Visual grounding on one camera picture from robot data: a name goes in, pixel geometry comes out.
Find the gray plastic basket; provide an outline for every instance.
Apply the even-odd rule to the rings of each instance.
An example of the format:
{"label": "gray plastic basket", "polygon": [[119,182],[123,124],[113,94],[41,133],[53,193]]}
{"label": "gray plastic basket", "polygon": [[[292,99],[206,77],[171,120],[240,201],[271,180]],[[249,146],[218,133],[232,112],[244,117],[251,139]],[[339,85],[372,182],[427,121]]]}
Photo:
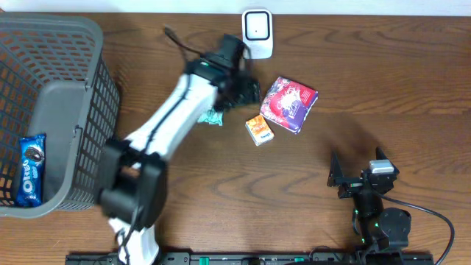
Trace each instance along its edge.
{"label": "gray plastic basket", "polygon": [[[119,104],[102,44],[102,31],[86,18],[0,14],[0,216],[93,205],[100,150]],[[38,133],[46,134],[43,204],[18,208],[19,139]]]}

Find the orange and white box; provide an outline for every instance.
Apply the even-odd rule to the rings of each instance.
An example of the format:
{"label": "orange and white box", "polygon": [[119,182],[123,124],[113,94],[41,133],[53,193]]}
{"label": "orange and white box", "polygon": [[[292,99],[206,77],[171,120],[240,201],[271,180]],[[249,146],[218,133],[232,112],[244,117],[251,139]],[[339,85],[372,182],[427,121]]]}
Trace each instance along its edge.
{"label": "orange and white box", "polygon": [[275,136],[262,115],[246,121],[245,127],[257,146],[272,140]]}

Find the green connector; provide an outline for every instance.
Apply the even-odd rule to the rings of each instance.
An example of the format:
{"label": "green connector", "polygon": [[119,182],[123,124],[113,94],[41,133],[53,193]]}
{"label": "green connector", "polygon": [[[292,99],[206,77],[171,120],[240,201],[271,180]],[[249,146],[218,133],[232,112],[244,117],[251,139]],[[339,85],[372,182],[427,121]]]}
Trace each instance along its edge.
{"label": "green connector", "polygon": [[199,258],[199,265],[209,265],[209,258]]}

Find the wood grain surface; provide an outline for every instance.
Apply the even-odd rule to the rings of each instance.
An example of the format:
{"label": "wood grain surface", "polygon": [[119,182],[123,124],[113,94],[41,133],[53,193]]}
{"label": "wood grain surface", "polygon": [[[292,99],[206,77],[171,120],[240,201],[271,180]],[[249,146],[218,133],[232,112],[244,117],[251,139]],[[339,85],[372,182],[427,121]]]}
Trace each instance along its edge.
{"label": "wood grain surface", "polygon": [[[200,50],[216,48],[223,33],[241,35],[239,15],[80,15],[105,35],[123,95],[120,136],[158,109],[182,72],[164,24]],[[469,264],[471,18],[274,15],[274,26],[272,58],[255,61],[263,94],[284,76],[317,89],[319,100],[299,135],[270,123],[275,139],[259,147],[244,127],[258,106],[230,111],[223,127],[195,126],[170,165],[160,243],[195,252],[351,250],[361,244],[353,201],[326,186],[330,151],[357,175],[381,145],[401,172],[388,195],[448,216],[456,240],[444,264]],[[438,259],[448,226],[408,211],[408,250]],[[63,264],[70,252],[114,247],[99,208],[0,219],[0,264]]]}

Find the white wall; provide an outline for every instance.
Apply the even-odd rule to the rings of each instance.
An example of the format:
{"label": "white wall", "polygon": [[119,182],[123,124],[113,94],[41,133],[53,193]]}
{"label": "white wall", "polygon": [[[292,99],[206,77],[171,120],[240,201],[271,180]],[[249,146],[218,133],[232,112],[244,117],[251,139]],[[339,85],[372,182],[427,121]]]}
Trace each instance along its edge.
{"label": "white wall", "polygon": [[471,16],[471,0],[0,0],[5,11]]}

